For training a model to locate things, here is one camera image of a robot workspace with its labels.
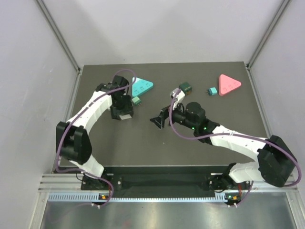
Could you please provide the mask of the plain white cube socket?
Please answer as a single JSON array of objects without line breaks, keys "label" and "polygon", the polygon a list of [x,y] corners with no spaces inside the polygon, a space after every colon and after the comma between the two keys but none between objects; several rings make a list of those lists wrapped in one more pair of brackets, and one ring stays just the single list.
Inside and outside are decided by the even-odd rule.
[{"label": "plain white cube socket", "polygon": [[131,119],[132,118],[132,116],[131,115],[129,115],[129,114],[126,114],[126,115],[120,115],[120,119],[121,120],[126,120],[126,119]]}]

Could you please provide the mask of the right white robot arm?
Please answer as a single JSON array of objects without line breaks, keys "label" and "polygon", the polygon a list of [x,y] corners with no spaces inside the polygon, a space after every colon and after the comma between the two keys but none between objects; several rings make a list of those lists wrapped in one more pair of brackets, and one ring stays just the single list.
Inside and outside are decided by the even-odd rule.
[{"label": "right white robot arm", "polygon": [[275,187],[289,186],[288,178],[298,164],[281,137],[259,138],[230,130],[208,119],[199,103],[183,105],[184,97],[185,93],[176,88],[171,93],[171,104],[150,121],[159,129],[164,128],[166,120],[170,126],[178,123],[193,130],[193,140],[227,148],[250,158],[249,163],[228,165],[220,176],[223,189],[235,188],[246,181],[263,181]]}]

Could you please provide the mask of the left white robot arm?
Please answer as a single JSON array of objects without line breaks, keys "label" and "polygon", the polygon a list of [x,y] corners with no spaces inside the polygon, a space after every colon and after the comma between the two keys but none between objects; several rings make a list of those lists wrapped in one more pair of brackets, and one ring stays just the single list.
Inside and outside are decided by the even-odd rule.
[{"label": "left white robot arm", "polygon": [[66,122],[56,126],[57,157],[62,157],[82,172],[90,174],[91,183],[97,189],[108,184],[103,175],[104,167],[92,155],[89,133],[98,119],[106,111],[110,111],[115,120],[131,119],[134,114],[132,98],[128,95],[129,81],[115,75],[108,84],[100,84],[82,109]]}]

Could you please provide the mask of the mint green small plug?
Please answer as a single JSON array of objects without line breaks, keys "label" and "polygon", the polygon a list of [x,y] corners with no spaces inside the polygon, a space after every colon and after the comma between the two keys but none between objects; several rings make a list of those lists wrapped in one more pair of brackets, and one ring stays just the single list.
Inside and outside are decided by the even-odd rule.
[{"label": "mint green small plug", "polygon": [[132,98],[132,103],[135,105],[135,106],[139,106],[139,105],[141,105],[141,103],[142,103],[142,101],[141,101],[141,99],[139,98],[139,97],[133,97]]}]

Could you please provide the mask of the dark green cube plug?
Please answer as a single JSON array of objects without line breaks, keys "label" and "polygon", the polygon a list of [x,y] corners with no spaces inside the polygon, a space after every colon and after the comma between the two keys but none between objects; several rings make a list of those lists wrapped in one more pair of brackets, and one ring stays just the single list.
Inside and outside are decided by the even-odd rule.
[{"label": "dark green cube plug", "polygon": [[188,96],[192,93],[193,87],[188,83],[184,82],[179,85],[179,88],[183,91],[183,93]]}]

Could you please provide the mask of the teal small cube plug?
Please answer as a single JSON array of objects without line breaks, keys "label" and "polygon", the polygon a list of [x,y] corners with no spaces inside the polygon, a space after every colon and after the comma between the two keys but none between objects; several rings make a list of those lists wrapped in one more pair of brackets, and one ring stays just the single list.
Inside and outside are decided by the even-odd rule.
[{"label": "teal small cube plug", "polygon": [[214,96],[214,95],[217,95],[218,91],[217,91],[217,89],[215,87],[210,87],[210,88],[208,88],[207,93],[210,96]]}]

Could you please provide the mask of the teal triangular power strip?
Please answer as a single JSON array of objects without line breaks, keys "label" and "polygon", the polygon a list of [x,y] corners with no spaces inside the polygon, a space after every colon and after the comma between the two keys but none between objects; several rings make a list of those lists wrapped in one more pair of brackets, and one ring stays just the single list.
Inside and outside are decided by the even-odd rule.
[{"label": "teal triangular power strip", "polygon": [[132,97],[139,97],[151,90],[153,86],[154,84],[152,82],[137,77],[132,85]]}]

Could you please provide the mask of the pink triangular power strip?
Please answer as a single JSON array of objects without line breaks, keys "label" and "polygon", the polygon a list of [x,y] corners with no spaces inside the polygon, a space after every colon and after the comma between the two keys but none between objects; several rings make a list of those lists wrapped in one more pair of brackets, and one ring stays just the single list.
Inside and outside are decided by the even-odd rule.
[{"label": "pink triangular power strip", "polygon": [[218,92],[220,96],[224,96],[231,91],[239,88],[242,83],[234,78],[231,78],[225,74],[221,74],[218,79]]}]

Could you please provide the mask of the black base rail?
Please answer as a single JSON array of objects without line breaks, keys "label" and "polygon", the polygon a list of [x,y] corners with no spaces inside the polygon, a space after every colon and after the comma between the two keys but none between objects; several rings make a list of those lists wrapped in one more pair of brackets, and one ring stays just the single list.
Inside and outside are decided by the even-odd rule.
[{"label": "black base rail", "polygon": [[228,166],[108,166],[101,178],[116,190],[130,187],[164,187],[195,185],[204,190],[230,189],[236,182],[229,177]]}]

